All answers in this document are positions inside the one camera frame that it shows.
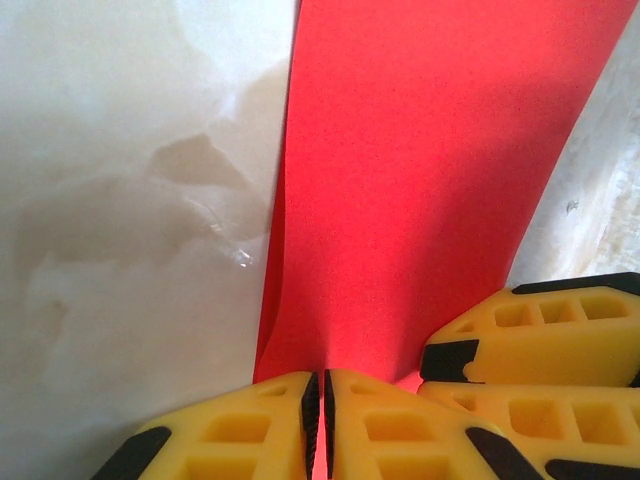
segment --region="white marble surface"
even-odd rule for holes
[[[250,383],[293,0],[0,0],[0,479]]]

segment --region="red foam sheet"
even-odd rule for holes
[[[303,0],[256,380],[395,381],[501,288],[635,4]]]

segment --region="black rubber edge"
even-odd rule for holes
[[[336,397],[333,394],[331,370],[324,371],[324,428],[327,434],[327,477],[333,478],[336,437]]]
[[[307,480],[311,480],[313,461],[316,458],[316,446],[318,443],[318,423],[320,422],[320,382],[318,372],[313,372],[307,382],[300,402],[302,412],[302,429],[306,442],[304,463],[307,472]]]
[[[573,460],[551,460],[545,470],[555,480],[640,480],[640,468]]]
[[[138,480],[170,436],[167,427],[155,427],[129,437],[91,480]]]
[[[552,280],[550,282],[528,283],[512,290],[516,295],[530,293],[556,292],[558,290],[573,290],[575,288],[609,287],[621,292],[640,296],[640,273],[610,273],[593,277],[569,278],[566,280]]]
[[[638,369],[638,373],[636,373],[636,376],[631,380],[629,388],[640,388],[640,369]]]
[[[480,427],[468,428],[466,434],[498,480],[544,480],[505,437]]]
[[[476,358],[480,340],[432,343],[424,347],[420,376],[425,382],[469,383],[464,366]]]

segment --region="yellow plastic part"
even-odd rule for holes
[[[553,459],[640,468],[637,389],[428,382],[418,394],[494,423],[541,472]]]
[[[463,369],[470,382],[626,387],[640,367],[640,297],[609,287],[505,289],[434,334],[427,348],[473,339],[475,359]]]
[[[303,480],[300,404],[311,374],[298,372],[158,417],[171,436],[140,480]]]
[[[465,434],[500,431],[393,385],[331,370],[335,400],[334,480],[496,480]]]

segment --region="yellow plastic block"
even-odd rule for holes
[[[325,375],[325,415],[335,480],[542,479],[489,422],[355,372]]]
[[[303,480],[318,415],[317,375],[291,373],[152,420],[93,478]]]
[[[434,334],[421,368],[425,381],[613,387],[639,372],[640,296],[606,286],[502,290]]]
[[[556,475],[545,478],[640,478],[637,389],[428,382],[418,394],[494,423],[539,471]],[[558,473],[573,462],[573,475]]]

